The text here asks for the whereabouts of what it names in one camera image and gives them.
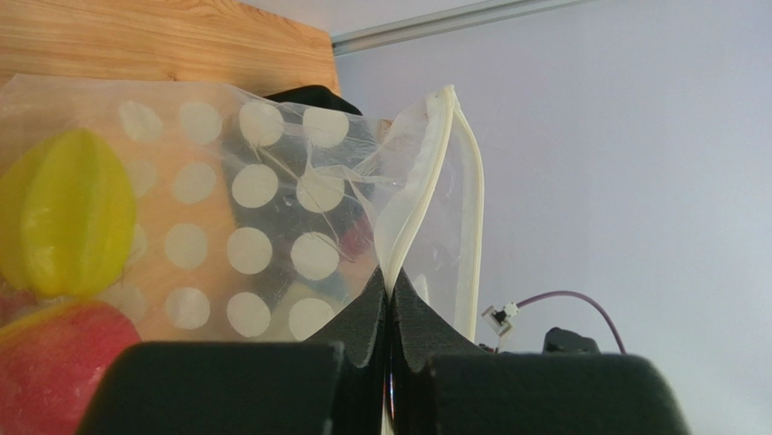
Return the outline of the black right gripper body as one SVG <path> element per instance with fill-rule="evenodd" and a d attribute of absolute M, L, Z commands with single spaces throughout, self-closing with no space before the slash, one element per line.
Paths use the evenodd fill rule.
<path fill-rule="evenodd" d="M 543 341 L 542 354 L 598 354 L 597 342 L 573 331 L 553 327 Z"/>

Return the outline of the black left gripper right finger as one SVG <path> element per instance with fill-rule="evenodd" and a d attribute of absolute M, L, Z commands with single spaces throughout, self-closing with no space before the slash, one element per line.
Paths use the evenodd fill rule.
<path fill-rule="evenodd" d="M 487 352 L 429 307 L 405 273 L 389 316 L 398 434 L 689 432 L 671 388 L 642 357 Z"/>

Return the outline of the yellow fake starfruit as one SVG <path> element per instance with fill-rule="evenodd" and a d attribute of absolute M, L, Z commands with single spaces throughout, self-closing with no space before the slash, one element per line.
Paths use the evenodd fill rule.
<path fill-rule="evenodd" d="M 34 145 L 1 178 L 1 275 L 41 298 L 91 297 L 122 273 L 136 200 L 107 141 L 87 129 Z"/>

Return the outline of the clear dotted zip bag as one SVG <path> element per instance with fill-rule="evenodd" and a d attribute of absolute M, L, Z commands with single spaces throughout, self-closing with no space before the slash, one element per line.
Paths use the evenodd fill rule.
<path fill-rule="evenodd" d="M 18 75 L 1 91 L 2 159 L 79 127 L 115 149 L 138 215 L 102 298 L 146 340 L 302 341 L 377 267 L 403 268 L 472 338 L 484 182 L 454 88 L 393 121 L 310 95 Z"/>

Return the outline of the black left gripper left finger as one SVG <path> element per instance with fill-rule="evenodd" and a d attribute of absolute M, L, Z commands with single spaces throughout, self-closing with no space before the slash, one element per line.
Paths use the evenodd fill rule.
<path fill-rule="evenodd" d="M 145 342 L 116 359 L 81 434 L 378 434 L 387 295 L 381 271 L 300 343 Z"/>

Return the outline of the red fake strawberry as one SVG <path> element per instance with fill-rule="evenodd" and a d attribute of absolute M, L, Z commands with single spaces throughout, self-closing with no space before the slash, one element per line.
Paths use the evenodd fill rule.
<path fill-rule="evenodd" d="M 1 431 L 73 434 L 103 374 L 140 341 L 132 321 L 99 300 L 44 308 L 1 330 Z"/>

